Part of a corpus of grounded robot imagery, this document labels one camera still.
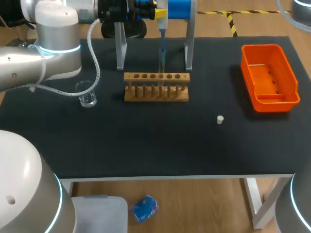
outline black table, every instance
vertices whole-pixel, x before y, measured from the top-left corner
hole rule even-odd
[[[46,85],[74,91],[94,80],[82,41],[82,71]],[[300,103],[289,113],[253,110],[240,70],[241,46],[277,43],[299,83]],[[158,39],[128,40],[125,72],[157,72]],[[102,77],[97,105],[80,106],[44,90],[10,91],[0,129],[32,142],[60,178],[250,176],[293,174],[311,155],[311,83],[288,37],[197,38],[190,101],[127,103],[112,39],[93,40]],[[183,72],[183,39],[167,41],[168,72]],[[218,115],[225,117],[216,124]]]

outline blue spool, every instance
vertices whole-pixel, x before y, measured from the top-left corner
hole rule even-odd
[[[168,0],[169,19],[190,19],[191,0]]]

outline orange tray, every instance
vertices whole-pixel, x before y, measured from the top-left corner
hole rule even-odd
[[[257,112],[287,112],[298,104],[298,82],[279,45],[244,45],[241,69]]]

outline coiled white cable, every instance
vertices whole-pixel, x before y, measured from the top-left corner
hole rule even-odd
[[[43,54],[43,51],[39,48],[39,46],[29,45],[28,48],[35,48],[40,53],[41,59],[42,59],[42,70],[41,70],[40,79],[36,82],[36,84],[30,84],[30,91],[34,92],[36,86],[39,85],[44,79],[45,73],[47,71],[47,62],[45,60],[45,56]]]
[[[307,25],[304,25],[304,24],[302,24],[302,23],[299,23],[299,22],[293,20],[292,18],[290,18],[290,17],[288,16],[288,14],[286,14],[286,13],[284,12],[284,9],[283,9],[283,7],[282,7],[282,5],[281,5],[280,0],[276,0],[276,4],[277,4],[277,6],[278,6],[280,12],[281,12],[282,15],[284,16],[284,18],[285,18],[290,24],[292,24],[294,27],[297,27],[297,28],[299,28],[299,29],[301,29],[301,30],[304,30],[305,32],[311,33],[311,27],[309,27],[309,26],[307,26]]]
[[[31,90],[31,89],[33,89],[35,87],[38,87],[38,88],[41,88],[41,89],[44,89],[44,90],[47,90],[47,91],[52,91],[52,92],[54,92],[56,94],[59,94],[59,95],[62,95],[62,96],[69,96],[69,97],[82,96],[82,95],[85,95],[86,93],[92,91],[96,87],[98,82],[99,82],[99,79],[100,79],[100,76],[101,76],[101,70],[100,70],[100,67],[99,67],[96,55],[95,55],[93,47],[92,47],[91,35],[92,35],[93,28],[96,26],[96,24],[98,24],[100,22],[101,21],[99,19],[97,19],[97,20],[95,20],[91,24],[91,26],[90,26],[90,28],[89,28],[89,30],[87,32],[87,38],[86,38],[87,39],[88,49],[89,49],[89,51],[91,53],[91,56],[93,58],[93,61],[94,61],[94,64],[95,64],[95,68],[96,68],[96,79],[95,79],[93,85],[89,89],[87,89],[85,91],[82,91],[82,92],[78,92],[78,93],[64,92],[64,91],[60,91],[60,90],[57,90],[57,89],[49,87],[49,86],[44,86],[44,85],[39,84],[41,82],[41,78],[40,78],[37,83],[30,83],[30,84],[26,84],[26,85],[23,85],[23,86],[14,87],[14,88],[8,89],[7,91],[14,90],[14,89],[17,89],[17,88],[22,88],[22,87],[29,87],[30,90]]]

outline blue plastic bag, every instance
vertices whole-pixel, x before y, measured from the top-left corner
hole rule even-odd
[[[152,215],[154,215],[158,211],[159,207],[157,205],[157,201],[147,195],[143,200],[138,202],[136,205],[132,205],[130,210],[133,211],[134,216],[138,223],[141,223]]]

